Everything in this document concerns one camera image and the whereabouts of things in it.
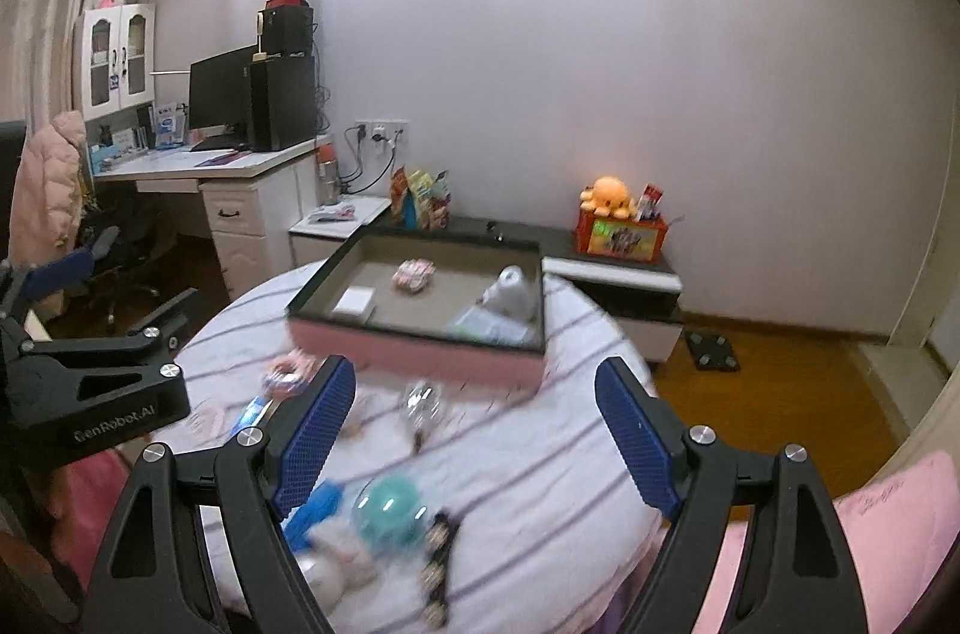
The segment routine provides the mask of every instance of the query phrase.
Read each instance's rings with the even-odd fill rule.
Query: blue gripper pad
[[[264,494],[279,521],[310,497],[355,394],[353,364],[330,356],[304,393],[282,402],[264,426]]]
[[[643,500],[674,521],[688,490],[686,426],[666,402],[647,395],[619,357],[609,357],[597,367],[593,389]]]

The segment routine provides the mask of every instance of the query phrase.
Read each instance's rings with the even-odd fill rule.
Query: striped tablecloth
[[[284,309],[317,267],[261,284],[184,347],[176,362],[194,413],[224,410],[223,431],[200,444],[188,418],[158,440],[176,452],[226,440],[268,361],[292,349]],[[347,486],[347,503],[373,476],[397,471],[416,481],[429,506],[464,518],[450,570],[449,634],[579,634],[603,615],[659,525],[593,397],[606,356],[622,356],[653,392],[649,370],[617,324],[573,286],[547,277],[544,292],[547,374],[534,398],[451,394],[445,424],[414,456],[397,391],[364,384],[360,373],[363,431],[338,439],[323,468],[321,479]],[[243,609],[219,510],[205,508],[203,517],[221,597]],[[374,583],[344,596],[330,623],[338,634],[428,631],[421,567],[418,558],[386,563]]]

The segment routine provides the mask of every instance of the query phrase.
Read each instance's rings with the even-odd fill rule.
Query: orange octopus plush toy
[[[597,217],[616,220],[629,220],[637,214],[637,204],[630,198],[627,185],[616,177],[600,177],[592,188],[580,193],[580,208]]]

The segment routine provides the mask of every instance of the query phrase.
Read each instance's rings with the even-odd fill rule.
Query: pink box
[[[423,257],[437,270],[410,295],[392,285],[403,260]],[[531,337],[498,344],[450,334],[446,326],[477,302],[497,275],[519,266],[539,291]],[[357,368],[373,366],[406,380],[482,383],[537,390],[544,378],[544,289],[539,244],[447,232],[361,228],[320,267],[287,307],[290,335],[316,356],[340,354]],[[332,316],[349,286],[374,289],[364,324]]]

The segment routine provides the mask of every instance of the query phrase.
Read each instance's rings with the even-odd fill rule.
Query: white small box
[[[336,307],[333,316],[354,323],[366,323],[373,312],[372,287],[348,287]]]

